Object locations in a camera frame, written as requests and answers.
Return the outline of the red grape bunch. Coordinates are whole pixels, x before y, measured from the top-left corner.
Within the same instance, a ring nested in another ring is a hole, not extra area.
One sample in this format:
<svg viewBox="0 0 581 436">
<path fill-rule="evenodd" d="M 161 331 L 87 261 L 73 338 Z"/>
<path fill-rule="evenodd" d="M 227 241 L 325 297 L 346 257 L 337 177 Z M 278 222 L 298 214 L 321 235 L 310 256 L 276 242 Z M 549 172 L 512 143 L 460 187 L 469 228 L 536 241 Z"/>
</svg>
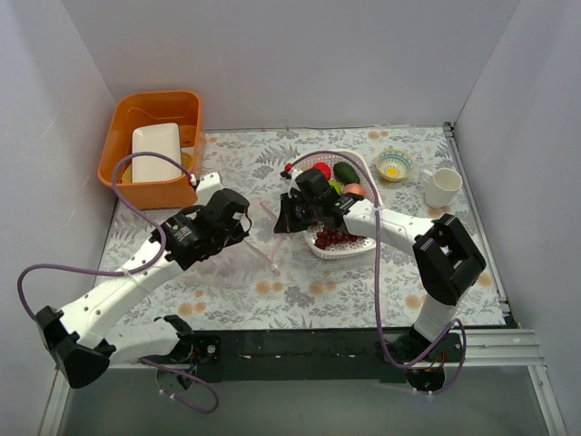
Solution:
<svg viewBox="0 0 581 436">
<path fill-rule="evenodd" d="M 358 239 L 358 236 L 324 227 L 320 232 L 317 232 L 314 245 L 321 250 L 328 250 L 333 245 L 355 243 Z"/>
</svg>

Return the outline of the clear zip top bag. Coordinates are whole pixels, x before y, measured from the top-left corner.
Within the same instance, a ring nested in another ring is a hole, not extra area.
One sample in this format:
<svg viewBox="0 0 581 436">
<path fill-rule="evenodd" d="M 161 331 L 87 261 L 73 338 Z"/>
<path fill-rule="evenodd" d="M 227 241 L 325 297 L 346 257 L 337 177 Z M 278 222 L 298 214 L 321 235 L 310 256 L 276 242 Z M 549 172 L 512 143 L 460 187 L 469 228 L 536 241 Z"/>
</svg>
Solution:
<svg viewBox="0 0 581 436">
<path fill-rule="evenodd" d="M 260 197 L 250 199 L 250 234 L 207 261 L 196 263 L 185 275 L 188 284 L 223 289 L 252 287 L 256 282 L 278 278 L 278 251 L 283 236 L 273 232 L 274 211 Z"/>
</svg>

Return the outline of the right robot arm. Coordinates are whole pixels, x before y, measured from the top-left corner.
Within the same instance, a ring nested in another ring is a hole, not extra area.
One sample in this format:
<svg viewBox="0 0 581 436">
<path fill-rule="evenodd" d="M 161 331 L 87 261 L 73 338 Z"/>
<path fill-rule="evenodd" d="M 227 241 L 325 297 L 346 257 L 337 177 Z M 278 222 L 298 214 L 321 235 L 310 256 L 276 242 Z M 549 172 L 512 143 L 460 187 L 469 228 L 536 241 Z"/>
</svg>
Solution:
<svg viewBox="0 0 581 436">
<path fill-rule="evenodd" d="M 355 193 L 339 195 L 316 168 L 296 172 L 287 167 L 281 177 L 290 181 L 290 187 L 281 195 L 276 233 L 299 233 L 323 223 L 414 257 L 428 295 L 409 333 L 416 358 L 404 360 L 400 367 L 435 359 L 444 349 L 443 337 L 458 324 L 454 315 L 464 293 L 486 268 L 462 222 L 449 213 L 430 220 L 382 209 L 378 200 Z"/>
</svg>

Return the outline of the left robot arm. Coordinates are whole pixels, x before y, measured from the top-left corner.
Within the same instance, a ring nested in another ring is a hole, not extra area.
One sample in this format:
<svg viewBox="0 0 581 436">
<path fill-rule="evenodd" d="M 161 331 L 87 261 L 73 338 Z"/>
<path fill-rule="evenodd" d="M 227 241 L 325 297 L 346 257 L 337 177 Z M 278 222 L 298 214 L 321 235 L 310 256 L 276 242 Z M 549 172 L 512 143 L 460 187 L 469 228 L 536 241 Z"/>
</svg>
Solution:
<svg viewBox="0 0 581 436">
<path fill-rule="evenodd" d="M 193 332 L 177 315 L 131 328 L 116 323 L 146 296 L 193 264 L 240 243 L 249 232 L 241 223 L 250 203 L 223 188 L 193 216 L 179 212 L 156 228 L 111 280 L 60 309 L 35 316 L 45 348 L 74 389 L 96 381 L 113 363 L 152 357 L 181 364 L 195 350 Z"/>
</svg>

